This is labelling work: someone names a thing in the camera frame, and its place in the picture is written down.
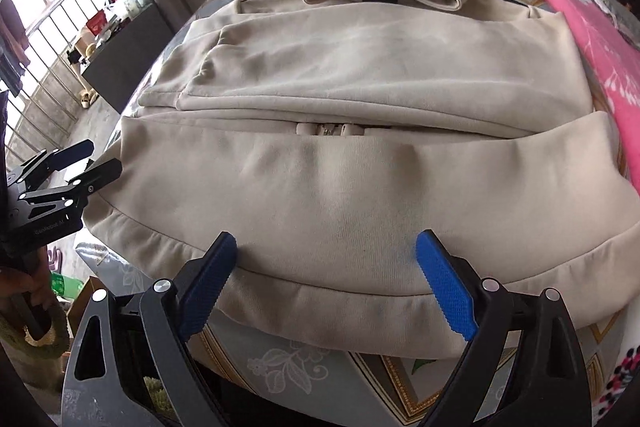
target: pink floral fabric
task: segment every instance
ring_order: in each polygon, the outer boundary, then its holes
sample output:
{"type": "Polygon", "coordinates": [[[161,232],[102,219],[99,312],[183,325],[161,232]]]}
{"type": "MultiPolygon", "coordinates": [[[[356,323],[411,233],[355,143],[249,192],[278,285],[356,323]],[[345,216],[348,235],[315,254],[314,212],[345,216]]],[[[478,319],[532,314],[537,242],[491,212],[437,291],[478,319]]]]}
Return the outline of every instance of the pink floral fabric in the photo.
{"type": "Polygon", "coordinates": [[[616,120],[631,182],[640,192],[640,52],[631,47],[592,0],[545,0],[564,14],[616,120]]]}

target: floral pattern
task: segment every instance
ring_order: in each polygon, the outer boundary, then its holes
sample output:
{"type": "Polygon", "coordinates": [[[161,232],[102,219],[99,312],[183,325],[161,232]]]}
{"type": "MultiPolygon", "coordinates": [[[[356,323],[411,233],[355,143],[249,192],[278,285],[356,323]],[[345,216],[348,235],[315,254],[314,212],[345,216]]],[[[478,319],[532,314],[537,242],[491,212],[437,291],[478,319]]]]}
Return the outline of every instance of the floral pattern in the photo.
{"type": "Polygon", "coordinates": [[[291,352],[274,347],[260,359],[248,359],[247,368],[257,377],[264,377],[271,394],[282,393],[287,386],[287,379],[306,394],[311,394],[312,382],[329,376],[329,370],[324,365],[319,365],[329,354],[329,350],[294,341],[290,341],[289,345],[291,352]]]}
{"type": "Polygon", "coordinates": [[[132,264],[125,263],[122,263],[122,285],[131,293],[145,291],[147,277],[132,264]]]}

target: bottle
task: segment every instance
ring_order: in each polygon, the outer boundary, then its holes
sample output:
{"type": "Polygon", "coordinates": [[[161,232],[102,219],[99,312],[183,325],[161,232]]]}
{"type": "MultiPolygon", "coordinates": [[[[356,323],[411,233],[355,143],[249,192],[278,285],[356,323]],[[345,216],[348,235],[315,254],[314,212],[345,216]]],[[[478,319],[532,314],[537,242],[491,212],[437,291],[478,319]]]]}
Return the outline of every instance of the bottle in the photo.
{"type": "Polygon", "coordinates": [[[60,273],[51,272],[51,289],[57,296],[65,299],[76,299],[84,282],[73,277],[67,277],[60,273]]]}

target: person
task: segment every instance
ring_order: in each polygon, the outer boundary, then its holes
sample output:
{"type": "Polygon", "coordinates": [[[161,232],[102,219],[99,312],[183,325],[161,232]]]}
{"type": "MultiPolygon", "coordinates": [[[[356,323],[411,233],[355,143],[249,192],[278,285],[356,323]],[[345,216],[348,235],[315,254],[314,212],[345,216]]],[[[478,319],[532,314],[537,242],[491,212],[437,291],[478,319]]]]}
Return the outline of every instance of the person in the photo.
{"type": "MultiPolygon", "coordinates": [[[[47,247],[38,248],[38,260],[38,269],[31,275],[0,266],[0,314],[16,331],[23,332],[22,334],[25,332],[24,322],[12,305],[9,298],[11,295],[28,292],[31,294],[31,305],[42,305],[45,310],[56,302],[56,295],[51,290],[47,247]]],[[[14,400],[25,404],[22,409],[27,410],[20,418],[8,422],[7,425],[53,427],[55,422],[59,422],[63,381],[60,359],[32,359],[4,339],[0,339],[0,375],[0,380],[6,380],[0,385],[0,406],[3,400],[14,400]],[[9,372],[15,373],[14,377],[21,380],[26,388],[18,389],[15,385],[18,380],[10,379],[9,372]],[[39,407],[27,407],[27,404],[34,404],[23,391],[28,391],[39,407]]],[[[0,410],[6,410],[6,407],[0,407],[0,410]]],[[[0,420],[3,425],[4,420],[3,416],[0,420]]]]}
{"type": "Polygon", "coordinates": [[[636,18],[640,19],[640,0],[616,0],[627,10],[629,10],[636,18]]]}
{"type": "Polygon", "coordinates": [[[0,267],[0,299],[8,298],[16,293],[29,292],[31,305],[41,304],[46,310],[56,301],[51,290],[47,247],[38,249],[40,261],[36,273],[29,275],[12,268],[0,267]]]}

